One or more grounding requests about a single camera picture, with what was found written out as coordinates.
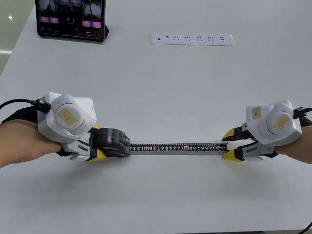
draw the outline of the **beige sticker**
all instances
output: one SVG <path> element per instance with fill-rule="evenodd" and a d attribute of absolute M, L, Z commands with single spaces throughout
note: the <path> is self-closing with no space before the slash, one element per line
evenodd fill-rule
<path fill-rule="evenodd" d="M 63 108 L 58 112 L 58 116 L 68 125 L 72 126 L 78 122 L 78 119 L 67 109 Z"/>
<path fill-rule="evenodd" d="M 253 119 L 261 118 L 261 107 L 257 106 L 253 108 Z"/>
<path fill-rule="evenodd" d="M 290 121 L 291 119 L 287 115 L 281 115 L 280 118 L 275 122 L 274 128 L 278 131 L 282 131 L 283 128 L 286 126 L 286 124 Z"/>

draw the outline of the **electrical outlet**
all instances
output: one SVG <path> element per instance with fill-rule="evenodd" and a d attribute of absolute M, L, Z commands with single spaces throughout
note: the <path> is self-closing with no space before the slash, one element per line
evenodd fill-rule
<path fill-rule="evenodd" d="M 172 40 L 173 40 L 174 42 L 179 42 L 179 41 L 180 41 L 180 36 L 178 36 L 178 35 L 172 36 Z"/>
<path fill-rule="evenodd" d="M 151 44 L 164 45 L 227 45 L 233 46 L 232 35 L 212 35 L 212 34 L 162 34 L 153 33 Z"/>
<path fill-rule="evenodd" d="M 211 35 L 208 35 L 208 36 L 207 36 L 207 42 L 208 42 L 208 43 L 214 43 L 214 41 L 215 41 L 215 39 L 214 39 L 213 36 L 211 36 Z"/>
<path fill-rule="evenodd" d="M 185 36 L 184 36 L 184 41 L 185 41 L 186 43 L 189 43 L 189 42 L 191 41 L 191 37 L 188 36 L 188 35 L 185 35 Z"/>
<path fill-rule="evenodd" d="M 198 43 L 203 42 L 203 37 L 202 36 L 196 36 L 195 40 L 198 41 Z"/>

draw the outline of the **black tape measure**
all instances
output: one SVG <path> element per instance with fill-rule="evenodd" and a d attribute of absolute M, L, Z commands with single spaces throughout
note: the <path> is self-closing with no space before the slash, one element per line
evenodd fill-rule
<path fill-rule="evenodd" d="M 108 157 L 126 157 L 130 154 L 221 155 L 227 151 L 226 142 L 131 144 L 130 139 L 118 129 L 93 129 L 91 133 L 92 145 L 101 149 Z"/>

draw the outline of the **tape measure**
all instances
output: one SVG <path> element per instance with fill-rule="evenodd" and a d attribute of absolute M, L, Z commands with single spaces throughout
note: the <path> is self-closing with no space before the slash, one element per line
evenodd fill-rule
<path fill-rule="evenodd" d="M 218 155 L 225 153 L 227 142 L 220 143 L 160 143 L 160 144 L 130 144 L 130 154 L 183 154 L 183 155 Z"/>

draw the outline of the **cable connector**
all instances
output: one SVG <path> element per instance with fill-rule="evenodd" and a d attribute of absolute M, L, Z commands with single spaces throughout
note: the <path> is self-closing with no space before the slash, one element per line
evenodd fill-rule
<path fill-rule="evenodd" d="M 35 101 L 31 101 L 31 103 L 38 111 L 41 111 L 43 113 L 48 113 L 51 109 L 51 105 L 45 101 L 42 101 L 40 99 L 37 99 Z"/>
<path fill-rule="evenodd" d="M 293 119 L 296 118 L 302 118 L 304 116 L 306 116 L 307 112 L 312 111 L 312 108 L 303 108 L 303 107 L 299 107 L 297 109 L 294 109 L 293 111 Z"/>

